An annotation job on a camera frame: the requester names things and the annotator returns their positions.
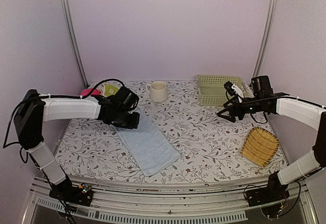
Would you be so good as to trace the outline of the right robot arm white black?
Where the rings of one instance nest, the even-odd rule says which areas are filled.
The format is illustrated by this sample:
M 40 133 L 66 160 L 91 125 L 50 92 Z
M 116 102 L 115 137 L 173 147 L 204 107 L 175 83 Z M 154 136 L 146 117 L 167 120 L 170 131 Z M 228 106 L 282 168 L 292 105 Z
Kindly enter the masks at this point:
M 307 153 L 270 174 L 265 187 L 245 191 L 244 196 L 250 206 L 288 198 L 290 183 L 308 178 L 325 168 L 325 106 L 284 92 L 274 92 L 266 75 L 251 79 L 251 97 L 245 97 L 239 86 L 231 81 L 227 81 L 224 88 L 227 102 L 218 112 L 220 118 L 236 122 L 245 115 L 263 113 L 265 116 L 287 118 L 316 132 L 315 143 Z

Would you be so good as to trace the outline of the light blue towel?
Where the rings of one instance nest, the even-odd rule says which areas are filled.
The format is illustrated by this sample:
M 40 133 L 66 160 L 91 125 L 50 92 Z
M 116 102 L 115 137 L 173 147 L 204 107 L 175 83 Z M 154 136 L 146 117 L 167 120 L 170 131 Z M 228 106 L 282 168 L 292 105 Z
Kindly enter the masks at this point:
M 140 121 L 137 129 L 116 128 L 115 131 L 144 176 L 151 177 L 171 166 L 181 158 L 181 154 L 151 121 L 149 115 L 140 110 L 138 112 Z

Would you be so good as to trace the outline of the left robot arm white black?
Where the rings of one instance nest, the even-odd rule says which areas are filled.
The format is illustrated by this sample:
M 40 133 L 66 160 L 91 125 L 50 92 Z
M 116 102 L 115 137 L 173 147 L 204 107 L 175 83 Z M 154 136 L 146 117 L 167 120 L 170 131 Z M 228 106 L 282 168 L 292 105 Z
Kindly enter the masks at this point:
M 93 93 L 84 96 L 41 95 L 37 90 L 26 93 L 13 114 L 13 122 L 18 143 L 50 185 L 50 197 L 64 203 L 89 206 L 94 192 L 85 184 L 73 185 L 44 141 L 44 123 L 91 119 L 118 128 L 137 129 L 140 114 L 135 109 L 138 102 L 138 95 L 126 86 L 108 97 Z

